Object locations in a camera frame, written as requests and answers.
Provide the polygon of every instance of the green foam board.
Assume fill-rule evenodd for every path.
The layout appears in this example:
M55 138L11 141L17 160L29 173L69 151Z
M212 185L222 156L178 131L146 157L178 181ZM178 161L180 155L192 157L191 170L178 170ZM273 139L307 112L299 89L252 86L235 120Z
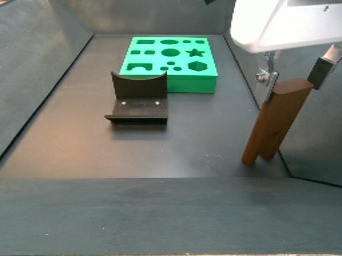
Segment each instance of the green foam board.
M207 38L132 38L120 76L148 78L164 72L168 92L215 92L218 71Z

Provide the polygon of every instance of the star-shaped hole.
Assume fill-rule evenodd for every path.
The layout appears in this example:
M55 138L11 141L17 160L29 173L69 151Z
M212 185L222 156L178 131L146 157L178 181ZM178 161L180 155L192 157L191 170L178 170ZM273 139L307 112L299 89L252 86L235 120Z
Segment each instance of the star-shaped hole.
M194 57L194 56L203 57L203 52L204 51L199 51L198 49L192 49L192 51L187 51L187 53L190 53L190 57Z

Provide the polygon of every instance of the black bracket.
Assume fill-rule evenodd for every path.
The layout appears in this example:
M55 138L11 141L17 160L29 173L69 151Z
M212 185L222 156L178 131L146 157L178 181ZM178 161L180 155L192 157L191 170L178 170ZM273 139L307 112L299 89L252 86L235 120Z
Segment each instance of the black bracket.
M111 115L116 123L167 123L167 73L148 79L122 77L114 72L116 101Z

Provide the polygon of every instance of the metal bracket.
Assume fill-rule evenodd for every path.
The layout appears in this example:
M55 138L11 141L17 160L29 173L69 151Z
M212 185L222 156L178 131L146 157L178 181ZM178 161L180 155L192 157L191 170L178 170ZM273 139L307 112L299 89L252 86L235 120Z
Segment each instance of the metal bracket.
M342 58L342 43L333 44L323 57L318 58L307 81L314 85L314 89L319 90L330 73Z
M259 107L269 101L279 73L274 70L274 60L278 58L279 51L265 52L258 58L259 73L255 75L255 99Z
M104 117L124 124L167 123L167 74L151 79L131 79L112 73L116 101Z

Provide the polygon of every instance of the hexagon-shaped hole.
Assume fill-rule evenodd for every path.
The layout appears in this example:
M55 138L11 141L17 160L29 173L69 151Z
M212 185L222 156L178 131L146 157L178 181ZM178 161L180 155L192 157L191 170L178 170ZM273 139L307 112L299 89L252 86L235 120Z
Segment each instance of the hexagon-shaped hole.
M188 69L200 72L208 69L208 65L200 61L194 61L188 63Z

